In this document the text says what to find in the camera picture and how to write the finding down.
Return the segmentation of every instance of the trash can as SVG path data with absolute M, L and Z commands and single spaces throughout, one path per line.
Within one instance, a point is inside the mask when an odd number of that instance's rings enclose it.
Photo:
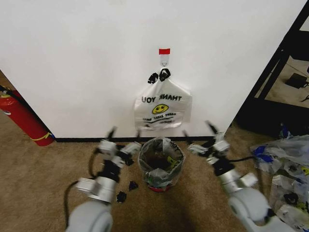
M 185 155 L 176 143 L 165 137 L 157 137 L 143 145 L 138 163 L 148 187 L 156 192 L 164 192 L 177 183 L 184 159 Z

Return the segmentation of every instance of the black clip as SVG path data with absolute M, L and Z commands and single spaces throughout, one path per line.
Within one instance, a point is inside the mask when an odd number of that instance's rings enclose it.
M 159 75 L 157 73 L 153 73 L 149 79 L 148 79 L 148 83 L 149 84 L 154 84 L 159 78 Z
M 165 79 L 169 78 L 169 76 L 170 71 L 168 69 L 162 69 L 159 74 L 160 81 L 164 81 Z

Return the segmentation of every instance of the black baseboard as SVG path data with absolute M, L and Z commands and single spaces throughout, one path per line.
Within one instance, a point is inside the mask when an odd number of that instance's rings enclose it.
M 147 142 L 154 137 L 141 137 L 138 139 L 138 142 Z M 185 137 L 168 137 L 172 141 L 186 141 Z M 189 137 L 191 141 L 207 141 L 212 139 L 212 136 L 193 136 Z M 59 143 L 98 143 L 105 138 L 55 138 L 56 142 Z M 136 137 L 127 137 L 127 138 L 113 138 L 113 142 L 134 142 Z

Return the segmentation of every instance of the garbage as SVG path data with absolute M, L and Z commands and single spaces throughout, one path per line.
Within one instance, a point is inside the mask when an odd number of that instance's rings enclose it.
M 269 204 L 277 216 L 295 229 L 309 230 L 308 185 L 283 175 L 272 179 Z
M 284 204 L 278 211 L 277 216 L 297 232 L 309 232 L 309 218 L 303 211 Z
M 309 168 L 309 135 L 289 137 L 250 148 L 258 157 L 259 169 L 275 174 L 287 161 Z
M 135 181 L 130 181 L 129 191 L 137 189 L 138 187 L 139 187 L 139 185 Z
M 117 194 L 116 200 L 117 200 L 117 202 L 119 202 L 119 203 L 125 202 L 125 200 L 126 200 L 126 193 L 120 191 L 120 192 Z
M 149 187 L 167 190 L 178 181 L 185 156 L 176 143 L 168 138 L 149 140 L 139 153 L 139 166 L 143 180 Z

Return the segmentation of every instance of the white wall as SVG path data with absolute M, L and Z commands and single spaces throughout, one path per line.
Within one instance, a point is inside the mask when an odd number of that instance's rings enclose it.
M 191 123 L 226 130 L 306 0 L 2 1 L 0 68 L 56 137 L 134 137 L 133 103 L 170 47 Z

